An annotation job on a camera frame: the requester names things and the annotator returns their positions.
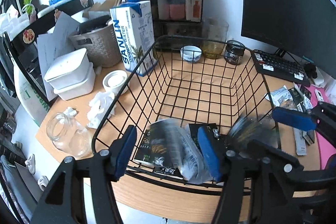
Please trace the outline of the white barcode snack packet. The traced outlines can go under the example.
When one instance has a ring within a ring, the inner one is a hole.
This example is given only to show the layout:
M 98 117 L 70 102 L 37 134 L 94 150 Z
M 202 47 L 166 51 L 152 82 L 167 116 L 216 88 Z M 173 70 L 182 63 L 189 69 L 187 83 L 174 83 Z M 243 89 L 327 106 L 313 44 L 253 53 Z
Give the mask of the white barcode snack packet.
M 191 135 L 175 119 L 158 120 L 150 129 L 163 134 L 173 167 L 179 169 L 189 183 L 199 185 L 213 179 Z

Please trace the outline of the long white powder sachet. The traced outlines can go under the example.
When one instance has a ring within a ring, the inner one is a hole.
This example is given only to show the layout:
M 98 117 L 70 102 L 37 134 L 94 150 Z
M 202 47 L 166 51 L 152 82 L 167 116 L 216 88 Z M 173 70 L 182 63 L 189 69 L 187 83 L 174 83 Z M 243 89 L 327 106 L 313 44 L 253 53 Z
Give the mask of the long white powder sachet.
M 296 154 L 298 156 L 306 156 L 307 155 L 306 141 L 303 138 L 302 131 L 297 128 L 293 128 L 293 133 L 294 133 Z

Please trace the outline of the white remote control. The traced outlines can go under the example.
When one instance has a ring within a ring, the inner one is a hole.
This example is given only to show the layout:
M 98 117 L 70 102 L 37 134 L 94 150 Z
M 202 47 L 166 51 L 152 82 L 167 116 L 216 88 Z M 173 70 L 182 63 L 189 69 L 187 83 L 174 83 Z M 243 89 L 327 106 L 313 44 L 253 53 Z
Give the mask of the white remote control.
M 317 98 L 317 101 L 318 101 L 318 102 L 323 102 L 324 99 L 323 99 L 323 96 L 322 96 L 321 91 L 318 90 L 318 89 L 315 89 L 314 92 L 315 92 L 315 96 L 316 96 L 316 98 Z

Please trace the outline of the white power strip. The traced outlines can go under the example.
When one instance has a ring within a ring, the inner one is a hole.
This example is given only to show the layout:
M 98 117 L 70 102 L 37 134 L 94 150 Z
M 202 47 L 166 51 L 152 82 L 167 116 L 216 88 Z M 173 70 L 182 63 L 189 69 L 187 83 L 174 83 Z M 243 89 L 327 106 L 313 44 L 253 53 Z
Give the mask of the white power strip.
M 326 81 L 317 67 L 314 67 L 311 71 L 310 80 L 314 86 L 319 88 L 324 88 L 326 85 Z

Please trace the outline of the black mechanical keyboard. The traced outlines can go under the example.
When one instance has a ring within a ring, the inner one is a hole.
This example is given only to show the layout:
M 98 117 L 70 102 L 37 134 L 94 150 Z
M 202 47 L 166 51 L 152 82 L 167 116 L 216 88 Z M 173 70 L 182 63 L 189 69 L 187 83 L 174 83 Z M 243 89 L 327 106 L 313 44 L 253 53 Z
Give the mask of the black mechanical keyboard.
M 302 65 L 259 50 L 252 51 L 251 57 L 258 73 L 310 87 Z

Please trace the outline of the clear glass jar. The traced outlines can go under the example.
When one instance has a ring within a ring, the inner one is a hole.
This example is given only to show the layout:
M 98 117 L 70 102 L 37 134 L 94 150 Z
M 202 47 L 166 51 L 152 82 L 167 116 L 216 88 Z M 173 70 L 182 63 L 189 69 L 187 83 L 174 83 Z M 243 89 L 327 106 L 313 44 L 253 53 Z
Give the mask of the clear glass jar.
M 56 113 L 47 123 L 46 134 L 53 145 L 77 159 L 89 155 L 92 135 L 74 117 Z

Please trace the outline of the dark glass jar black lid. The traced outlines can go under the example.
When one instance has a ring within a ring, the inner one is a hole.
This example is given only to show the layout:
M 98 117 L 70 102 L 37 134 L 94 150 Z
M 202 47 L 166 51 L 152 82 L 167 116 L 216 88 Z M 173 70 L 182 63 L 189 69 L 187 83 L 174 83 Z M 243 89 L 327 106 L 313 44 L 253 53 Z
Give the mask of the dark glass jar black lid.
M 240 65 L 244 56 L 245 46 L 236 40 L 228 40 L 224 50 L 224 59 L 232 65 Z

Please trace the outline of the crumpled white tissue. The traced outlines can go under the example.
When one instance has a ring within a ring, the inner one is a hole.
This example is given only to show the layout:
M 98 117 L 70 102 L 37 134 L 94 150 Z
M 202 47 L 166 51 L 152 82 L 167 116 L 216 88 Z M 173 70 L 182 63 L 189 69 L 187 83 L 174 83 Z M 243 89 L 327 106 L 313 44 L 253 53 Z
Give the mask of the crumpled white tissue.
M 108 108 L 114 101 L 113 92 L 97 92 L 94 98 L 89 102 L 90 110 L 87 113 L 87 127 L 97 129 L 103 120 Z

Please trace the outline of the black curved monitor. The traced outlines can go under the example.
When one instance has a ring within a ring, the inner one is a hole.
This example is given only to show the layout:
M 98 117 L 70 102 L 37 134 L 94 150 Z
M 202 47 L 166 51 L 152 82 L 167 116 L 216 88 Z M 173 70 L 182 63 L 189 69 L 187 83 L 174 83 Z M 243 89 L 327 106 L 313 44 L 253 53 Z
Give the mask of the black curved monitor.
M 335 5 L 330 0 L 244 0 L 241 34 L 323 63 L 335 57 Z

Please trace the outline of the clear glass with yellow residue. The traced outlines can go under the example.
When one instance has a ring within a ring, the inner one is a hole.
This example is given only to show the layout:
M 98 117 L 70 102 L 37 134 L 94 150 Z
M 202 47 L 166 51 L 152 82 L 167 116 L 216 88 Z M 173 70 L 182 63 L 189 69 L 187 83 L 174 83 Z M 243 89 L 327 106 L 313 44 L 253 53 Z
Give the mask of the clear glass with yellow residue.
M 207 18 L 203 22 L 201 50 L 205 58 L 218 59 L 221 57 L 227 41 L 229 24 L 225 20 Z

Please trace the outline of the white blue ceramic bowl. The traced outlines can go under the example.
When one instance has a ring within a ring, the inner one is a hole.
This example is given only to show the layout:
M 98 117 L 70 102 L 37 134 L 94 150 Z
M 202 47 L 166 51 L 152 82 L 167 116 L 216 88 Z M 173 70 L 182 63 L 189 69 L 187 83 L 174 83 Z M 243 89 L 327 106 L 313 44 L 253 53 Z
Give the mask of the white blue ceramic bowl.
M 196 63 L 201 58 L 202 50 L 196 46 L 184 46 L 181 48 L 180 54 L 183 61 Z

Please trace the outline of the white lidded storage boxes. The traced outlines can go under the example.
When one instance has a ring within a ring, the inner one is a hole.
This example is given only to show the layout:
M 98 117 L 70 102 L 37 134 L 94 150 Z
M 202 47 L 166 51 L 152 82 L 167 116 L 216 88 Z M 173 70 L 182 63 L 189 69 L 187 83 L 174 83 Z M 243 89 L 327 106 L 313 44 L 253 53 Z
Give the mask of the white lidded storage boxes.
M 86 48 L 80 48 L 54 60 L 44 76 L 55 95 L 68 101 L 92 92 L 96 74 Z

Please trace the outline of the small white round cup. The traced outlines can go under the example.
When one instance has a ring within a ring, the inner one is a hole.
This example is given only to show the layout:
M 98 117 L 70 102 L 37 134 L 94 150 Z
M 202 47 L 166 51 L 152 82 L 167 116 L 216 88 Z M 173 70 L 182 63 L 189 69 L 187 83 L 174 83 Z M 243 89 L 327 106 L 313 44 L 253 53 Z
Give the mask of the small white round cup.
M 127 86 L 122 88 L 124 83 L 126 83 L 127 77 L 126 71 L 111 71 L 104 77 L 102 85 L 106 92 L 112 92 L 114 95 L 117 95 L 122 90 L 122 94 L 124 94 L 128 90 Z

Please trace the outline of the grey woven basket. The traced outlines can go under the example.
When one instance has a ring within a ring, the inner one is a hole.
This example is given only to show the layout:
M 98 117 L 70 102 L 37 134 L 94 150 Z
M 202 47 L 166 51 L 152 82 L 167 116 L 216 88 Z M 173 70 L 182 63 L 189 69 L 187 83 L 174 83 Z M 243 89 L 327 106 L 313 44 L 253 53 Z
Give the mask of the grey woven basket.
M 87 50 L 88 59 L 94 67 L 110 68 L 121 61 L 114 28 L 108 24 L 110 20 L 110 15 L 103 15 L 80 23 L 68 37 L 76 50 Z

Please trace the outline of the Sanlin water carton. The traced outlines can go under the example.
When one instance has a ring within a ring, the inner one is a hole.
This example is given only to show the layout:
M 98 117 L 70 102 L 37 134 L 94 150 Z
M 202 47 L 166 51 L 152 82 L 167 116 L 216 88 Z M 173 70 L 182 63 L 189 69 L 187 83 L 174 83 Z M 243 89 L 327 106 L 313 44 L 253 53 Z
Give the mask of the Sanlin water carton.
M 155 67 L 154 29 L 151 2 L 127 0 L 110 9 L 112 26 L 121 59 L 127 71 L 145 76 Z

